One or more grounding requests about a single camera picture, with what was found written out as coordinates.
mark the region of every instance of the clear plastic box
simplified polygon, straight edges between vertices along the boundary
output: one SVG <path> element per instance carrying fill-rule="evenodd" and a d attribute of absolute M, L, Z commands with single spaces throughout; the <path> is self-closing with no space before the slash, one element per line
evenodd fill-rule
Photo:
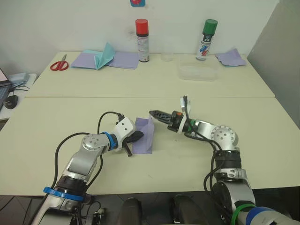
<path fill-rule="evenodd" d="M 178 76 L 183 80 L 214 81 L 218 78 L 220 63 L 214 55 L 206 60 L 197 60 L 195 55 L 179 55 Z"/>

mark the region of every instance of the laptop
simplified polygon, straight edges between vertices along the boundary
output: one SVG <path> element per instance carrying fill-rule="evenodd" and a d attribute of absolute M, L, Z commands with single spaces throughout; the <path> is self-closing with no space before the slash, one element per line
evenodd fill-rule
<path fill-rule="evenodd" d="M 5 76 L 4 72 L 0 68 L 0 110 L 3 106 L 4 100 L 8 96 L 11 83 L 8 78 Z"/>

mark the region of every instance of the scissors handle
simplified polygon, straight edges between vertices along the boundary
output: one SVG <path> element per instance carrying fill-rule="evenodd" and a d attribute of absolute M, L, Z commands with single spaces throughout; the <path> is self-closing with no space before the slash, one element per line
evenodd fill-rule
<path fill-rule="evenodd" d="M 63 71 L 63 70 L 68 69 L 68 67 L 69 67 L 69 64 L 68 64 L 67 61 L 58 61 L 58 62 L 53 63 L 53 64 L 50 66 L 50 69 L 51 69 L 52 71 L 57 71 L 57 70 Z"/>

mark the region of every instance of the computer mouse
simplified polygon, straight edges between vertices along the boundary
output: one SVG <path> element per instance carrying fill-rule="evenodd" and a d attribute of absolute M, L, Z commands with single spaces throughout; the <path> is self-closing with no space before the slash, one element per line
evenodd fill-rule
<path fill-rule="evenodd" d="M 3 104 L 7 109 L 13 109 L 13 108 L 15 108 L 17 103 L 18 103 L 18 96 L 17 95 L 11 95 L 11 96 L 8 96 L 4 100 Z"/>

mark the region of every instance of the blue ring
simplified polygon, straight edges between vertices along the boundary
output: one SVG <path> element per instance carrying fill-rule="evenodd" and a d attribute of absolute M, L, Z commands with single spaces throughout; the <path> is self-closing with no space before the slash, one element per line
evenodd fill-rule
<path fill-rule="evenodd" d="M 264 211 L 274 211 L 273 209 L 267 208 L 267 207 L 255 207 L 252 210 L 249 211 L 246 217 L 246 225 L 250 225 L 252 222 L 252 219 L 256 217 L 258 213 L 264 212 Z"/>
<path fill-rule="evenodd" d="M 83 201 L 83 197 L 82 196 L 71 195 L 71 194 L 67 194 L 67 193 L 62 193 L 60 191 L 55 191 L 55 190 L 51 189 L 50 187 L 45 187 L 44 190 L 43 190 L 43 192 L 49 193 L 51 195 L 55 195 L 55 196 L 58 196 L 58 197 L 63 197 L 63 198 L 71 199 L 71 200 L 74 200 L 74 201 L 80 201 L 80 202 Z"/>
<path fill-rule="evenodd" d="M 114 142 L 113 137 L 107 132 L 103 132 L 103 134 L 105 134 L 109 139 L 109 142 L 110 142 L 109 151 L 112 149 L 115 149 L 117 147 L 117 143 Z"/>

